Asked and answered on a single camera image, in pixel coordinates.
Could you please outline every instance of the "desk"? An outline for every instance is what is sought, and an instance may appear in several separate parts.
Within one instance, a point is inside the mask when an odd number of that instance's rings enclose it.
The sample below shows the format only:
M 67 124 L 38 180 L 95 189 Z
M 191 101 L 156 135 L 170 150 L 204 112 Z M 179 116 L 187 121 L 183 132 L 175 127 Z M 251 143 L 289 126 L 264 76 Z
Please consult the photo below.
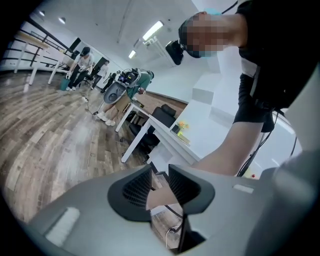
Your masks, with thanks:
M 130 114 L 130 112 L 136 109 L 137 113 L 140 111 L 142 113 L 144 113 L 146 116 L 149 116 L 150 113 L 145 111 L 142 107 L 138 106 L 134 101 L 130 102 L 130 106 L 128 107 L 127 111 L 125 112 L 124 116 L 122 117 L 120 123 L 118 124 L 118 126 L 115 128 L 116 132 L 119 132 L 121 126 L 124 124 L 125 120 L 127 119 L 128 115 Z
M 127 159 L 136 148 L 140 140 L 143 138 L 143 136 L 146 134 L 150 126 L 154 127 L 154 135 L 156 135 L 160 140 L 160 144 L 156 146 L 149 154 L 150 158 L 147 161 L 148 164 L 151 161 L 153 162 L 153 157 L 161 156 L 162 153 L 160 151 L 164 153 L 169 152 L 171 155 L 171 157 L 168 157 L 167 160 L 162 161 L 163 164 L 166 165 L 168 161 L 170 161 L 170 164 L 192 165 L 193 163 L 198 162 L 201 159 L 201 157 L 196 152 L 194 152 L 190 148 L 190 146 L 187 146 L 177 136 L 172 134 L 168 127 L 166 127 L 152 115 L 148 116 L 149 119 L 145 122 L 144 126 L 141 128 L 140 132 L 121 158 L 122 163 L 125 163 L 127 161 Z M 161 165 L 161 168 L 158 169 L 158 171 L 164 171 L 163 168 L 163 165 Z
M 25 51 L 29 47 L 29 44 L 32 44 L 32 45 L 37 46 L 37 47 L 40 48 L 40 50 L 38 52 L 39 58 L 36 60 L 36 62 L 34 64 L 34 67 L 33 67 L 33 70 L 32 70 L 32 74 L 31 74 L 31 77 L 30 77 L 30 80 L 29 80 L 29 85 L 33 84 L 35 76 L 36 76 L 36 73 L 37 73 L 37 70 L 38 70 L 38 68 L 40 66 L 41 61 L 43 60 L 43 57 L 44 57 L 45 53 L 50 54 L 49 56 L 51 58 L 56 58 L 57 59 L 57 63 L 55 65 L 55 67 L 54 67 L 54 69 L 52 71 L 52 74 L 51 74 L 51 76 L 49 78 L 49 81 L 48 81 L 49 85 L 51 84 L 52 79 L 53 79 L 55 73 L 57 72 L 57 69 L 58 69 L 58 67 L 59 67 L 59 65 L 61 63 L 66 64 L 67 66 L 71 67 L 71 65 L 74 62 L 74 60 L 71 59 L 68 55 L 63 54 L 59 50 L 57 50 L 57 49 L 55 49 L 53 47 L 50 47 L 50 45 L 48 45 L 48 44 L 40 41 L 39 39 L 34 38 L 33 36 L 28 35 L 28 34 L 26 34 L 24 32 L 18 31 L 14 37 L 25 42 L 24 47 L 21 49 L 21 54 L 20 54 L 20 56 L 18 58 L 18 61 L 17 61 L 16 65 L 15 65 L 15 69 L 13 71 L 15 74 L 18 72 L 20 62 L 21 62 L 21 60 L 22 60 L 22 58 L 23 58 L 23 56 L 25 54 Z

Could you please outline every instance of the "black grille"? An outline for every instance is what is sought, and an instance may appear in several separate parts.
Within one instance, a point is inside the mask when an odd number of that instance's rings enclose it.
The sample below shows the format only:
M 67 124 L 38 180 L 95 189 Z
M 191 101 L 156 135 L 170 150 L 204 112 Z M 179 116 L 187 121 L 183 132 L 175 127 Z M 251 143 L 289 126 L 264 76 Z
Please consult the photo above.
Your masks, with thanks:
M 197 197 L 201 191 L 197 183 L 173 169 L 169 169 L 169 186 L 181 206 Z
M 151 187 L 151 172 L 143 174 L 127 183 L 122 190 L 123 196 L 133 205 L 146 208 L 147 198 Z

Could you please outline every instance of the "chair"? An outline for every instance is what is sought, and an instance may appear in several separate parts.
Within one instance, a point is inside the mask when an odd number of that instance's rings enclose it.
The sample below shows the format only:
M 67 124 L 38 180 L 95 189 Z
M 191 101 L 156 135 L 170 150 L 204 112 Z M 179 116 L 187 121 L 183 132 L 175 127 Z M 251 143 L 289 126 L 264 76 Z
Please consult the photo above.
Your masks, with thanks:
M 174 117 L 175 114 L 176 111 L 173 108 L 164 104 L 161 107 L 156 107 L 152 113 L 152 116 L 169 128 L 176 121 L 176 118 Z M 134 136 L 137 136 L 142 126 L 132 123 L 129 125 L 129 128 Z M 140 149 L 142 149 L 143 153 L 145 153 L 146 155 L 151 152 L 151 147 L 155 147 L 160 142 L 157 136 L 154 135 L 154 131 L 155 128 L 151 126 L 138 144 Z

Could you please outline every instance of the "trash bin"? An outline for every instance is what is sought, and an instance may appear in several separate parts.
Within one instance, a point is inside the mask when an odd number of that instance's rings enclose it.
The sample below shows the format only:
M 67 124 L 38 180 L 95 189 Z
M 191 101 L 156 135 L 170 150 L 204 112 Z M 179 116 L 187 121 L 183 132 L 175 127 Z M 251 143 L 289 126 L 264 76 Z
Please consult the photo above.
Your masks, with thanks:
M 70 83 L 70 79 L 64 78 L 61 82 L 60 90 L 65 91 L 69 83 Z

